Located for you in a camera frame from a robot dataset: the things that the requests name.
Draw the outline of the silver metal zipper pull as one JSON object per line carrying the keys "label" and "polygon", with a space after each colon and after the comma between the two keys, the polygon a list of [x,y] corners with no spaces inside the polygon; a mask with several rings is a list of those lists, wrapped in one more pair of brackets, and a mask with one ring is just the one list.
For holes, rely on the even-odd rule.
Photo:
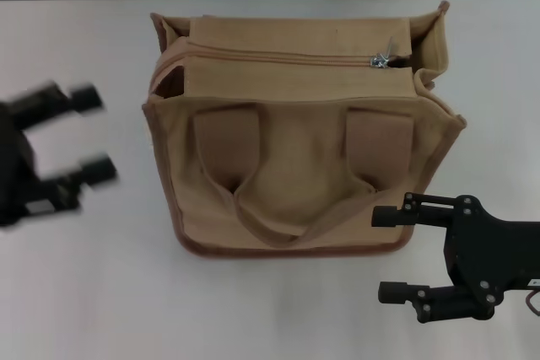
{"label": "silver metal zipper pull", "polygon": [[387,69],[393,62],[396,62],[398,55],[394,52],[394,40],[391,36],[382,52],[376,53],[370,59],[370,66],[378,69]]}

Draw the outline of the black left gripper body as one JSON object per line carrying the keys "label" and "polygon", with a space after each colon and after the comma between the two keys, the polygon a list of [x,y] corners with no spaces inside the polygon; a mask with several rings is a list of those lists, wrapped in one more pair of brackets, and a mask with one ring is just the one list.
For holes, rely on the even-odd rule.
{"label": "black left gripper body", "polygon": [[27,137],[16,127],[8,106],[0,103],[0,228],[30,216],[30,188],[37,180],[34,162]]}

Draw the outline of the khaki canvas food bag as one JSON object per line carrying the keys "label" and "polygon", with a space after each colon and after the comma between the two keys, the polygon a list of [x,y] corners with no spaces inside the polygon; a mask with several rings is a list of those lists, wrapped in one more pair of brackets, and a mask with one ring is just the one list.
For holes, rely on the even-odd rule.
{"label": "khaki canvas food bag", "polygon": [[[143,112],[173,228],[200,255],[368,255],[411,233],[375,206],[425,191],[466,127],[433,94],[448,2],[418,17],[153,14]],[[370,66],[390,37],[398,55]]]}

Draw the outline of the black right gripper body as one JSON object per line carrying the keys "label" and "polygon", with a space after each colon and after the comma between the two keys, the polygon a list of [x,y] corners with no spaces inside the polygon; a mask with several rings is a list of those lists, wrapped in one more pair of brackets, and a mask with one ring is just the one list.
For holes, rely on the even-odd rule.
{"label": "black right gripper body", "polygon": [[481,304],[481,320],[494,315],[508,291],[540,298],[540,222],[511,222],[489,214],[473,196],[456,197],[443,247],[453,286]]}

